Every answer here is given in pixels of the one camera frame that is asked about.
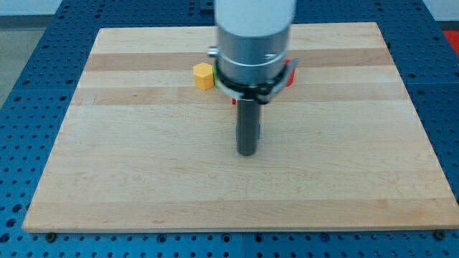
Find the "black wrist mount ring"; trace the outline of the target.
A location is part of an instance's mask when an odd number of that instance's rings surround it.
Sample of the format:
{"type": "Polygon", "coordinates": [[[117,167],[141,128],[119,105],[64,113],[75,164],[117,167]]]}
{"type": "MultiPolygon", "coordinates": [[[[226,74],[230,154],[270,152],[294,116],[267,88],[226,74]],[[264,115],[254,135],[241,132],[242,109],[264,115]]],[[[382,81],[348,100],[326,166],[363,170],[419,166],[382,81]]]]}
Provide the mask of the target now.
{"type": "MultiPolygon", "coordinates": [[[[299,59],[293,59],[298,66],[299,59]]],[[[254,100],[260,105],[268,104],[274,97],[276,97],[286,86],[289,73],[292,67],[283,65],[282,70],[273,79],[260,84],[240,84],[231,81],[226,75],[223,75],[217,66],[218,71],[218,89],[226,95],[236,100],[254,100]]]]}

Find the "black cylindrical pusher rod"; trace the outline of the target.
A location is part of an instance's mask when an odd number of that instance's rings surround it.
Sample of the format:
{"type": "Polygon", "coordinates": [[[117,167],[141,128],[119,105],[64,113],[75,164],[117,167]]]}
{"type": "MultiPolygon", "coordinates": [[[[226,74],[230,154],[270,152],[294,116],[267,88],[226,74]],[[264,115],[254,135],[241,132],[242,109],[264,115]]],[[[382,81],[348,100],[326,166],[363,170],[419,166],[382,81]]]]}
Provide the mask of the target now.
{"type": "Polygon", "coordinates": [[[254,100],[237,101],[237,125],[239,138],[237,151],[242,156],[251,156],[257,151],[257,129],[260,123],[260,105],[254,100]]]}

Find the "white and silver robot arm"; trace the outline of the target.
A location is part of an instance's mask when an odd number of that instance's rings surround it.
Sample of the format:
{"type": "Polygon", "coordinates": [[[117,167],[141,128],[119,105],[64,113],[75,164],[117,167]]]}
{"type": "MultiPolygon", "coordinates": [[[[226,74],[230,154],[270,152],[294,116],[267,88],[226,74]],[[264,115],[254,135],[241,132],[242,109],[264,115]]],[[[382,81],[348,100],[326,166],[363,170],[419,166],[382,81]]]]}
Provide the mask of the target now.
{"type": "Polygon", "coordinates": [[[217,44],[214,83],[236,101],[237,152],[251,156],[260,138],[260,107],[286,85],[298,60],[286,62],[296,0],[219,0],[213,3],[217,44]]]}

